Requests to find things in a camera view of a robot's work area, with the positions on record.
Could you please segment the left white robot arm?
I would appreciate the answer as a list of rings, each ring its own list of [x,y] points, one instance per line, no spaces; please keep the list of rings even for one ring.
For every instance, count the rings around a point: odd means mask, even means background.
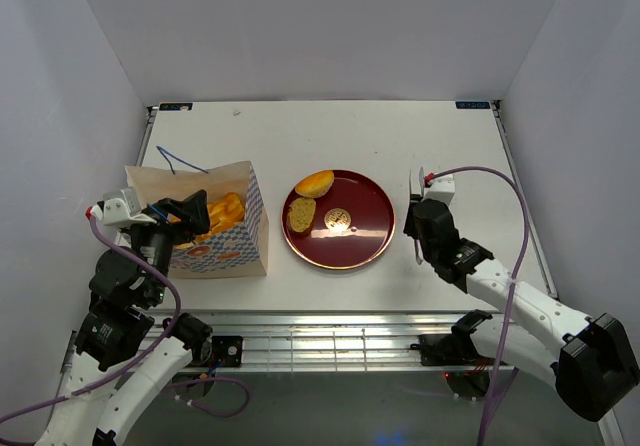
[[[141,413],[187,365],[212,353],[212,329],[176,310],[147,350],[154,326],[147,310],[169,290],[173,249],[208,231],[207,194],[142,205],[127,187],[104,195],[86,216],[94,233],[111,226],[129,246],[108,242],[89,283],[89,311],[74,340],[62,399],[39,439],[41,445],[121,445]]]

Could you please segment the orange twisted bread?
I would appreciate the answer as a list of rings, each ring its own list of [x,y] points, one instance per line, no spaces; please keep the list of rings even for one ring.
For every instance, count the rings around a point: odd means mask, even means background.
[[[245,206],[242,198],[235,192],[229,192],[221,199],[207,204],[210,228],[205,234],[195,237],[194,243],[198,244],[210,239],[212,236],[232,229],[243,223]]]

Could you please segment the paper bag with blue checks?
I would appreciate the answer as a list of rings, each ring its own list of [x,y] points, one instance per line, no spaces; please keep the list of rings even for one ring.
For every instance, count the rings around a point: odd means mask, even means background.
[[[253,165],[240,161],[212,169],[127,166],[127,183],[145,203],[164,198],[184,200],[198,190],[207,192],[207,204],[229,192],[245,206],[244,222],[195,244],[176,246],[170,275],[181,279],[264,276],[268,268],[269,222]]]

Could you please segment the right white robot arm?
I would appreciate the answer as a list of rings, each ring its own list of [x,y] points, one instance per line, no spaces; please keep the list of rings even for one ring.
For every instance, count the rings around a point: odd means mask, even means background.
[[[446,203],[410,197],[405,235],[415,240],[437,276],[509,316],[514,336],[497,350],[497,317],[472,310],[438,340],[414,349],[441,363],[493,358],[553,386],[578,416],[601,420],[639,383],[639,367],[622,323],[572,309],[533,286],[511,284],[506,267],[486,248],[460,236]]]

